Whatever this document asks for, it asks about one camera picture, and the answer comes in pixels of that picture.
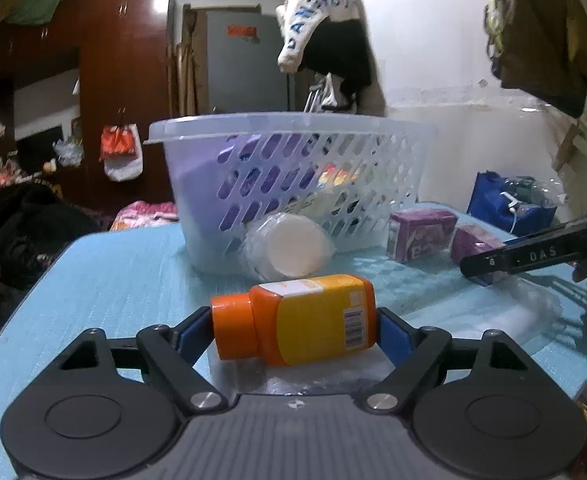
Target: hanging clothes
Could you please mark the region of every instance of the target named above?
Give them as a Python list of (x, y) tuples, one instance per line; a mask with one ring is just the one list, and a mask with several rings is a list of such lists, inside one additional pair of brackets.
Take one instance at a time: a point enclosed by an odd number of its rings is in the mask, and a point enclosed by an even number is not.
[(309, 68), (327, 79), (323, 110), (354, 111), (355, 97), (371, 85), (369, 43), (356, 0), (288, 0), (276, 9), (285, 73)]
[(333, 22), (360, 18), (353, 0), (287, 0), (275, 12), (284, 37), (278, 66), (289, 74), (300, 67), (307, 43), (325, 18)]
[(579, 118), (587, 98), (587, 14), (580, 0), (499, 0), (499, 8), (502, 30), (487, 31), (502, 87)]

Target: brown wooden wardrobe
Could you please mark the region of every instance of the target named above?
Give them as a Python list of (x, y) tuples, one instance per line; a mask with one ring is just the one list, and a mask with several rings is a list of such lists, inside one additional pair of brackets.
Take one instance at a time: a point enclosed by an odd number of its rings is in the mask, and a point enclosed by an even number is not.
[(116, 212), (134, 202), (166, 202), (172, 191), (162, 146), (144, 146), (144, 171), (111, 182), (99, 162), (102, 126), (136, 123), (140, 140), (169, 113), (167, 45), (173, 42), (174, 0), (62, 0), (51, 23), (0, 24), (0, 155), (15, 149), (13, 92), (79, 67), (84, 160), (50, 180), (68, 200)]

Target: yellow bottle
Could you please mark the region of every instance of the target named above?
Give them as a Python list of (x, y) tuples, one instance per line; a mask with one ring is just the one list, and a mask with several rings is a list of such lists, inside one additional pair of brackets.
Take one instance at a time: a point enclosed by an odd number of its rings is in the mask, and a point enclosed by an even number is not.
[(262, 357), (298, 365), (369, 348), (376, 342), (371, 282), (349, 274), (265, 283), (211, 299), (222, 360)]

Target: white bag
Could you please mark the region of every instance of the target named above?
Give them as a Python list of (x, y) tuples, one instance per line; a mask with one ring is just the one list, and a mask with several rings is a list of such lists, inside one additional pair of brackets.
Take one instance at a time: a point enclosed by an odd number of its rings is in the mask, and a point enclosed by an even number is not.
[(134, 178), (138, 178), (142, 173), (142, 143), (140, 142), (138, 127), (135, 124), (129, 124), (129, 128), (135, 139), (136, 156), (107, 158), (104, 161), (104, 172), (114, 182), (133, 180)]

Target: colorful fabric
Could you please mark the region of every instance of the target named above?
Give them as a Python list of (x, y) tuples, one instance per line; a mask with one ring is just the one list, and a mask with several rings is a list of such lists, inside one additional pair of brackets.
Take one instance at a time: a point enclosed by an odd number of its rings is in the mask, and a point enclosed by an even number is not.
[(149, 204), (138, 200), (121, 209), (113, 221), (111, 231), (137, 227), (155, 227), (177, 222), (177, 207), (173, 202)]

